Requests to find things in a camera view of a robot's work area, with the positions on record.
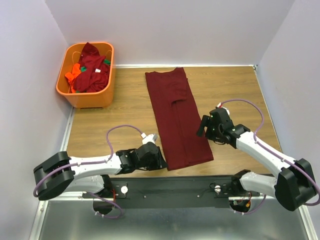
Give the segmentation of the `orange plastic bin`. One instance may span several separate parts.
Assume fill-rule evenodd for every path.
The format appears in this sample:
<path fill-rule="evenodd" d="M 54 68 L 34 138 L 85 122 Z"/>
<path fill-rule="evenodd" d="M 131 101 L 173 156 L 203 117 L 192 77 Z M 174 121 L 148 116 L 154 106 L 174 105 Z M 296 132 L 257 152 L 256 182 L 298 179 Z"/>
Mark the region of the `orange plastic bin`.
<path fill-rule="evenodd" d="M 115 72 L 112 44 L 77 43 L 64 55 L 56 90 L 75 108 L 106 108 L 113 101 Z"/>

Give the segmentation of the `dark red shirt in bin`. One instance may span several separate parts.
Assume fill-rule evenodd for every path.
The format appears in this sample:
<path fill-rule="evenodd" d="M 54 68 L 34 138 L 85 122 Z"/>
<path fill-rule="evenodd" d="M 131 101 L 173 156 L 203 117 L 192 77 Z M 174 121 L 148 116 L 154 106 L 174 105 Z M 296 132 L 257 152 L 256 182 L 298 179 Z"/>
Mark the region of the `dark red shirt in bin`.
<path fill-rule="evenodd" d="M 86 71 L 75 79 L 77 93 L 97 93 L 107 87 L 111 65 L 104 64 L 105 59 L 94 45 L 89 42 L 84 45 L 78 63 L 80 67 L 85 66 Z"/>

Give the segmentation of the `green shirt in bin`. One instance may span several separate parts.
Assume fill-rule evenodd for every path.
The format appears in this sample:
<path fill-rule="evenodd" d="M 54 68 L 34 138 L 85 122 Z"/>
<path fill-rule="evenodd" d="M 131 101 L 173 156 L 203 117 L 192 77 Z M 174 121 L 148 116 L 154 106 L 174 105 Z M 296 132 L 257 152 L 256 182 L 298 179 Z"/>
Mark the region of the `green shirt in bin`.
<path fill-rule="evenodd" d="M 103 61 L 103 63 L 104 64 L 106 64 L 106 65 L 111 65 L 111 61 L 110 60 L 107 60 L 107 59 L 105 59 L 104 61 Z M 87 68 L 85 67 L 85 66 L 82 66 L 82 67 L 80 67 L 80 72 L 82 73 L 82 72 L 85 72 L 87 70 Z"/>

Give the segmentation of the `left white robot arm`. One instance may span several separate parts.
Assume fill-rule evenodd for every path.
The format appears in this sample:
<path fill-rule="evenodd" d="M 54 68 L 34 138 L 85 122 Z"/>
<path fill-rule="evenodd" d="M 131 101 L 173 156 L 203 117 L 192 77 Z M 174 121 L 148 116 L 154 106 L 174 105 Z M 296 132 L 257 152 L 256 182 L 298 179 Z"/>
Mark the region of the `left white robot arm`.
<path fill-rule="evenodd" d="M 60 151 L 34 168 L 36 186 L 33 195 L 40 201 L 66 192 L 90 192 L 104 198 L 111 191 L 111 185 L 103 180 L 104 175 L 155 171 L 167 166 L 160 147 L 153 142 L 96 157 L 74 157 Z"/>

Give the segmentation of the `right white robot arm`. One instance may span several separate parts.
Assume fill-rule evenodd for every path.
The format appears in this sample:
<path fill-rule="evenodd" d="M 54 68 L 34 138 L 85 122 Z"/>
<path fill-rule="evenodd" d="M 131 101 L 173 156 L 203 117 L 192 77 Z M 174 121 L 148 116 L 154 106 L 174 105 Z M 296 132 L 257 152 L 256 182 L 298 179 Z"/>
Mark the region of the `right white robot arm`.
<path fill-rule="evenodd" d="M 222 145 L 230 145 L 264 165 L 271 175 L 261 175 L 244 169 L 231 177 L 225 190 L 233 196 L 257 192 L 275 198 L 281 206 L 295 211 L 320 192 L 311 164 L 296 160 L 266 144 L 243 124 L 233 124 L 229 111 L 216 107 L 203 115 L 197 136 Z"/>

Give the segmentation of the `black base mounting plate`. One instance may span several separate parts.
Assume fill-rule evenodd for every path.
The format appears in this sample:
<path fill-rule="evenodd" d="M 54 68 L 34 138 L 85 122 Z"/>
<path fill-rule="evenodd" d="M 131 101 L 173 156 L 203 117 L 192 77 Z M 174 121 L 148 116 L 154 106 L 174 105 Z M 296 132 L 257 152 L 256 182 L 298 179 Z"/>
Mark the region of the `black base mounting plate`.
<path fill-rule="evenodd" d="M 102 176 L 100 197 L 113 197 L 123 209 L 229 208 L 230 175 L 177 177 Z"/>

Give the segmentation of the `orange shirt in bin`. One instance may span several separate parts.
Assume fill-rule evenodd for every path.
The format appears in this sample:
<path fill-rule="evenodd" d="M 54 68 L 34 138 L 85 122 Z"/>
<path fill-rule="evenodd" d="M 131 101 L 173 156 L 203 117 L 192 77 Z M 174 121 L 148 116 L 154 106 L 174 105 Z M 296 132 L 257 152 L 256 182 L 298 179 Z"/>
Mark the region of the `orange shirt in bin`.
<path fill-rule="evenodd" d="M 78 77 L 78 75 L 81 73 L 81 65 L 79 63 L 76 63 L 73 65 L 71 72 L 67 72 L 64 76 L 69 83 L 70 91 L 71 93 L 76 93 L 76 90 L 74 88 L 75 80 Z"/>

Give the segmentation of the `maroon t shirt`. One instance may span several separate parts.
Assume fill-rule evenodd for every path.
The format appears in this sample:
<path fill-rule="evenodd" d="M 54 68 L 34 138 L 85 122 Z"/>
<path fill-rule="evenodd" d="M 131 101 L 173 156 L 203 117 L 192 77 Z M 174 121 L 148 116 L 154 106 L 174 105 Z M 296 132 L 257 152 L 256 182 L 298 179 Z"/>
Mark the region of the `maroon t shirt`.
<path fill-rule="evenodd" d="M 201 118 L 184 69 L 147 72 L 145 80 L 168 170 L 212 161 L 208 140 L 197 136 Z"/>

